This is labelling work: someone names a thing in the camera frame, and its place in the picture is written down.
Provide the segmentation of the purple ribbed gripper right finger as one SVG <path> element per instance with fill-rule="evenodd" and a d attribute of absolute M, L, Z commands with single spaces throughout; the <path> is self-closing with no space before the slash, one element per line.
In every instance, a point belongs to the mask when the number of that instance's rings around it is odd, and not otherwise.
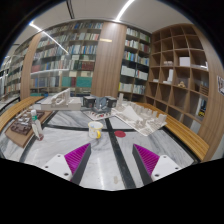
<path fill-rule="evenodd" d="M 144 185 L 181 170 L 167 155 L 159 156 L 137 144 L 133 145 L 132 154 Z"/>

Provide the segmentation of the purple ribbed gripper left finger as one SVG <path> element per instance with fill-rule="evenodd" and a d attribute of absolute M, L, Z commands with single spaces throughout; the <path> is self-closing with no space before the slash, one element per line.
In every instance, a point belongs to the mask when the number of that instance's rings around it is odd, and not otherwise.
<path fill-rule="evenodd" d="M 90 155 L 91 144 L 87 143 L 66 155 L 56 154 L 43 166 L 43 169 L 79 185 Z"/>

